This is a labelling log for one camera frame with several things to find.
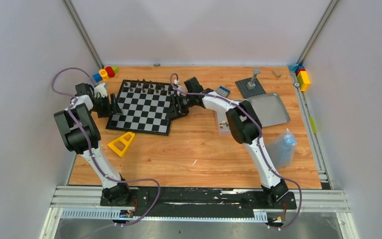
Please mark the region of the metal tin box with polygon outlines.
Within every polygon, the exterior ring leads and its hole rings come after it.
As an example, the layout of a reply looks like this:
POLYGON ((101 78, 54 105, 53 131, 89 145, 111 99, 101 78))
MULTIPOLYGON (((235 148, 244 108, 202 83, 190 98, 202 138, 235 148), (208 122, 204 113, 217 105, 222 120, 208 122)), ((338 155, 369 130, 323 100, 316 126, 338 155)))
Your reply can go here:
POLYGON ((214 112, 218 133, 220 136, 229 136, 231 135, 231 130, 229 123, 226 117, 226 113, 214 112))

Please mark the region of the black white chessboard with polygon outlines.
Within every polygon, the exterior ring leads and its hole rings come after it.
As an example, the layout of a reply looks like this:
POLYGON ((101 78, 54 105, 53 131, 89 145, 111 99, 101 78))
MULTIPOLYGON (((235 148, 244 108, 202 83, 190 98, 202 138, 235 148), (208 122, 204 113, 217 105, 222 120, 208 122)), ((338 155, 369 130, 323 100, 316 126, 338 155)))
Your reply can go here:
POLYGON ((124 79, 116 98, 121 113, 109 117, 106 129, 169 135, 174 92, 169 83, 124 79))

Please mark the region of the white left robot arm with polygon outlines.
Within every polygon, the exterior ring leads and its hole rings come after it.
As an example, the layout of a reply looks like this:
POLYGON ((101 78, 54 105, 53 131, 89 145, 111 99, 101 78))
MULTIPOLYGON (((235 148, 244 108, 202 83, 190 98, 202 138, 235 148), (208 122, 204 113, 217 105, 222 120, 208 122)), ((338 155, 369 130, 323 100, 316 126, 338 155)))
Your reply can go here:
POLYGON ((126 206, 132 192, 121 174, 112 166, 101 147, 101 135, 92 117, 107 118, 120 114, 114 94, 108 94, 104 84, 75 86, 76 94, 67 108, 54 114, 65 147, 74 151, 91 165, 102 184, 102 206, 126 206))

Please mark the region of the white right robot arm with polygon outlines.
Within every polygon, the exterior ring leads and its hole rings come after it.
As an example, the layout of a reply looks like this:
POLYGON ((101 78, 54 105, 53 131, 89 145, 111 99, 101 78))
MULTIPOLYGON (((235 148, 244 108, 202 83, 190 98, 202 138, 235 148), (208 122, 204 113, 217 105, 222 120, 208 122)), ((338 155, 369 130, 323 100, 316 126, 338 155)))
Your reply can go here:
POLYGON ((248 100, 233 101, 219 95, 212 89, 204 89, 196 77, 185 81, 185 90, 174 83, 178 75, 170 76, 171 105, 167 118, 176 120, 189 114, 189 109, 199 106, 225 114, 234 140, 243 145, 250 154, 260 176, 264 201, 267 206, 276 208, 284 201, 288 193, 284 177, 274 167, 267 152, 260 123, 252 104, 248 100))

